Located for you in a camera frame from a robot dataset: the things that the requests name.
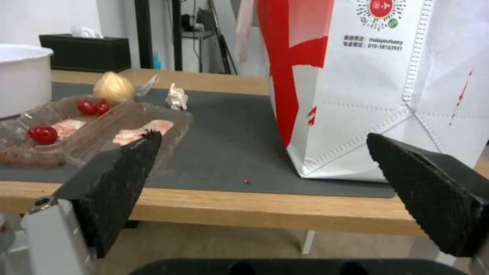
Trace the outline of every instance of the meat slice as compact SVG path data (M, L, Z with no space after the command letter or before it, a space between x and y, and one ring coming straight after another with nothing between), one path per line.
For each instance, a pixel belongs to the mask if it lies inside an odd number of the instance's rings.
M113 139L113 143L119 144L121 146L129 144L135 140L141 138L141 136L147 130L159 131L161 135L164 135L170 128L173 127L173 122L167 120L156 119L150 121L148 124L144 125L141 128L133 129L133 130L120 130L117 135L115 135Z
M52 127L58 133L58 139L59 140L65 140L70 135L75 133L78 129L83 127L83 125L85 125L85 124L86 124L85 121L76 120L76 119L65 119L63 121L60 121L60 122L52 125Z

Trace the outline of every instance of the white bowl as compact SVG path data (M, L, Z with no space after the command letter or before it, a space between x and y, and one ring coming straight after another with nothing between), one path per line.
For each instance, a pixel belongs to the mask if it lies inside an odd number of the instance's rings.
M0 44L0 118L18 115L51 100L48 48Z

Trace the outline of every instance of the red cherry tomato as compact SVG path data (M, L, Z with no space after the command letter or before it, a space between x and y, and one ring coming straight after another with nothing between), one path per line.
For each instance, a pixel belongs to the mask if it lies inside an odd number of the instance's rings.
M35 126L29 128L27 133L37 143L48 145L53 144L58 139L58 133L53 127Z
M99 115L107 113L109 110L109 104L105 99L100 99L100 101L97 103L97 110Z
M86 115L94 115L98 111L97 105L93 104L92 102L90 102L89 100L86 100L86 99L78 102L78 104L76 105L76 108L80 112L82 112Z

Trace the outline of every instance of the gray table mat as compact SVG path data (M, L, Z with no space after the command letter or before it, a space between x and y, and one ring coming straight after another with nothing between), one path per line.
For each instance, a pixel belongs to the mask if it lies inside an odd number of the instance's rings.
M53 99L92 85L53 83ZM160 176L147 187L302 195L393 197L386 183L301 179L282 146L268 96L187 91L194 123ZM163 105L165 90L143 98ZM0 165L0 180L64 183L77 171Z

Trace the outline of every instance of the red and white bag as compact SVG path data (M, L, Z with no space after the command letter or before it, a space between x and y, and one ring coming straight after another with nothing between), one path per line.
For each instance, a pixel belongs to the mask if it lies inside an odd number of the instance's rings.
M489 138L488 0L255 4L277 123L302 177L382 180L369 132L475 165Z

